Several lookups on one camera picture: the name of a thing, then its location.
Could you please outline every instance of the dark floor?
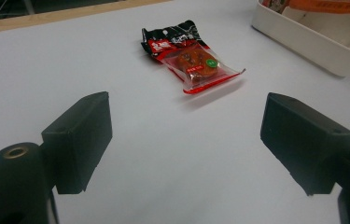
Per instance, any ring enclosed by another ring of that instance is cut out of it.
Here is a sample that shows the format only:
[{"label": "dark floor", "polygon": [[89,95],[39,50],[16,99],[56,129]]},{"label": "dark floor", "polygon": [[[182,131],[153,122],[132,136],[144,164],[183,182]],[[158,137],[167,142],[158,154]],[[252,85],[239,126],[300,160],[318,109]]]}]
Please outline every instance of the dark floor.
[{"label": "dark floor", "polygon": [[[31,0],[35,13],[100,5],[120,0]],[[0,20],[28,15],[22,0],[0,0]]]}]

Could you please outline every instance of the white tray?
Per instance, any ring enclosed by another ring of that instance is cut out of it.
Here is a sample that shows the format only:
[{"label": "white tray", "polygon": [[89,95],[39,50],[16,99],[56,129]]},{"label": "white tray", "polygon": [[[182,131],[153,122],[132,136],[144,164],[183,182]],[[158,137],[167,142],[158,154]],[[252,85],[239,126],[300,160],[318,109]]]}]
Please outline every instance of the white tray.
[{"label": "white tray", "polygon": [[335,75],[350,75],[350,14],[291,8],[279,14],[261,1],[252,20],[253,27]]}]

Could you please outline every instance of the green sticker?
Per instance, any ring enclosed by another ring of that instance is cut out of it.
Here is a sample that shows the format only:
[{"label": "green sticker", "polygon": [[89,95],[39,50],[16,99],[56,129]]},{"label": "green sticker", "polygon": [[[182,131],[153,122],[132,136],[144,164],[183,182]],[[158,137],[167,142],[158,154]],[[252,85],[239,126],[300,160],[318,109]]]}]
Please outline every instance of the green sticker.
[{"label": "green sticker", "polygon": [[213,60],[213,59],[208,59],[208,60],[206,60],[206,64],[209,67],[217,67],[218,62],[216,60]]}]

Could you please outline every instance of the red and black package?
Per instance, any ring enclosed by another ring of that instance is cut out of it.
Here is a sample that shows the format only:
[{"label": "red and black package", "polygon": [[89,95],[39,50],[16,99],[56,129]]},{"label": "red and black package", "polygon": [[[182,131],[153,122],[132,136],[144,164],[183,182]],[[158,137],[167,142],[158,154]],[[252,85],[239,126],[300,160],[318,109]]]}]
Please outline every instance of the red and black package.
[{"label": "red and black package", "polygon": [[201,40],[193,21],[142,33],[145,51],[183,80],[184,93],[204,91],[244,72],[224,65]]}]

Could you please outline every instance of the white tabletop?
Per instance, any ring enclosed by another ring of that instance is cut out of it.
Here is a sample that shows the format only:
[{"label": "white tabletop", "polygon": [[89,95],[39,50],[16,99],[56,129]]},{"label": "white tabletop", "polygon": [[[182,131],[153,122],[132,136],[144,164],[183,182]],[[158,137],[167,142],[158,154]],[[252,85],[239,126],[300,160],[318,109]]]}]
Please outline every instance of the white tabletop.
[{"label": "white tabletop", "polygon": [[[308,197],[260,141],[266,96],[295,97],[350,129],[350,77],[250,25],[254,0],[174,0],[0,33],[0,149],[40,133],[81,97],[110,94],[113,139],[87,191],[56,195],[62,224],[339,224],[335,186]],[[246,72],[189,96],[143,51],[141,29],[193,20]]]}]

